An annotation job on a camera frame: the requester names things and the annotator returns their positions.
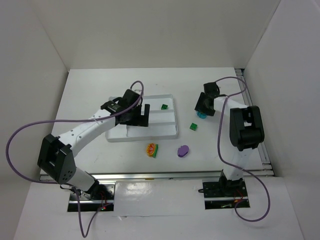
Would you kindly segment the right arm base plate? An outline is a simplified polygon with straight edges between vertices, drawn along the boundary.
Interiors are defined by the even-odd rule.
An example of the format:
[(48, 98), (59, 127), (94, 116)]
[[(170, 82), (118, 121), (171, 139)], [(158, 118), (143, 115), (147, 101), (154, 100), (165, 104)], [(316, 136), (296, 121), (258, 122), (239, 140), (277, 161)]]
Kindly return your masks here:
[(249, 208), (250, 202), (245, 181), (241, 178), (236, 181), (203, 182), (198, 190), (204, 197), (206, 210), (232, 209), (237, 204), (238, 208)]

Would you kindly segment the blue toy block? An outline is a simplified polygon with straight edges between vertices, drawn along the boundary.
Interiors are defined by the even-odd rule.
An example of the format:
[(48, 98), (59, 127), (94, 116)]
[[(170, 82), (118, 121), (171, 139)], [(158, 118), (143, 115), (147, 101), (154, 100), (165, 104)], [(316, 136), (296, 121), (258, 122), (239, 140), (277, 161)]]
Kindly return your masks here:
[(207, 117), (207, 115), (205, 113), (202, 113), (202, 112), (197, 112), (196, 115), (201, 118), (201, 119), (205, 119)]

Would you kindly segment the orange yellow toy block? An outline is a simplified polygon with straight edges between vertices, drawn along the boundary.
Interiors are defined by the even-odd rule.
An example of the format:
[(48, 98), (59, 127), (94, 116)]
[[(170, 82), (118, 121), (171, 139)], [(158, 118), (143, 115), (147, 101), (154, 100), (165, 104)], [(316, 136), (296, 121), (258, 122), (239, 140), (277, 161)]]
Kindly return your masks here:
[(146, 147), (146, 154), (148, 157), (156, 158), (159, 145), (156, 143), (149, 143)]

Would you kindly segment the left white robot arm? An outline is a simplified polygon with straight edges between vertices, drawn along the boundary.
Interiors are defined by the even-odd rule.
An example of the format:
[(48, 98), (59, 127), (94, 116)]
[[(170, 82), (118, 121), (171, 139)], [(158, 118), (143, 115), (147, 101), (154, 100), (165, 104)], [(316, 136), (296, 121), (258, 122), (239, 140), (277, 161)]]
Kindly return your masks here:
[(37, 165), (60, 185), (71, 185), (89, 198), (104, 187), (91, 174), (76, 166), (75, 157), (89, 143), (117, 125), (148, 127), (150, 105), (140, 94), (127, 89), (100, 106), (91, 118), (59, 136), (48, 134), (42, 140)]

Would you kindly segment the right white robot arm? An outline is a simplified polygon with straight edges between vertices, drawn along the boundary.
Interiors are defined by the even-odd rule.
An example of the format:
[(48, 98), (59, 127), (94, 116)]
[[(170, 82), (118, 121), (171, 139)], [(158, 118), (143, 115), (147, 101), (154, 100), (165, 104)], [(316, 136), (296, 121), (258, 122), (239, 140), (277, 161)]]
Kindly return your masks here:
[(203, 183), (200, 193), (205, 198), (228, 198), (244, 194), (244, 169), (250, 155), (265, 139), (264, 127), (258, 106), (248, 106), (231, 100), (215, 82), (205, 83), (195, 106), (197, 115), (214, 116), (221, 113), (229, 120), (229, 141), (234, 147), (231, 160), (223, 161), (224, 168), (217, 182)]

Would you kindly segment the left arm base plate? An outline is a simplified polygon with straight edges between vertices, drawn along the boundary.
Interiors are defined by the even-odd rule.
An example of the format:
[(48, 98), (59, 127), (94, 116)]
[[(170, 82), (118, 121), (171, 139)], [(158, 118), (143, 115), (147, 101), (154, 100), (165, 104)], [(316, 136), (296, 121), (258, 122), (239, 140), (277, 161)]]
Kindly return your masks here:
[[(70, 190), (69, 200), (67, 205), (67, 212), (75, 213), (78, 211), (78, 201), (76, 193), (72, 190), (71, 185), (60, 185), (63, 190)], [(95, 212), (101, 208), (101, 212), (114, 211), (116, 182), (103, 181), (100, 183), (98, 190), (90, 196), (82, 190), (77, 190), (79, 193), (80, 211), (81, 212)]]

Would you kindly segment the green lego block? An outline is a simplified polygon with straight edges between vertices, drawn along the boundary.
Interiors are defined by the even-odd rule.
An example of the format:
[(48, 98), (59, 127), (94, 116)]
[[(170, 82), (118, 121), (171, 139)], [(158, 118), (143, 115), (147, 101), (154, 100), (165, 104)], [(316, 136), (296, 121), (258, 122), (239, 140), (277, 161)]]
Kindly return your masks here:
[(191, 123), (190, 127), (189, 127), (192, 131), (196, 131), (198, 128), (198, 125), (195, 123)]
[(160, 108), (161, 110), (167, 110), (168, 109), (168, 105), (166, 105), (166, 104), (162, 104), (162, 106), (161, 106), (161, 108)]

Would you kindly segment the purple toy block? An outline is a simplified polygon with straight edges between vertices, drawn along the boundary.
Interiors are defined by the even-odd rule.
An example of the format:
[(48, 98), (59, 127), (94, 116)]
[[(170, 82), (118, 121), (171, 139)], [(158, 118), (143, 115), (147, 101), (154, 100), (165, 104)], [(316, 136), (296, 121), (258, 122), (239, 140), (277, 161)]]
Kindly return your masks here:
[(183, 158), (189, 153), (190, 148), (187, 145), (182, 145), (177, 150), (177, 156)]

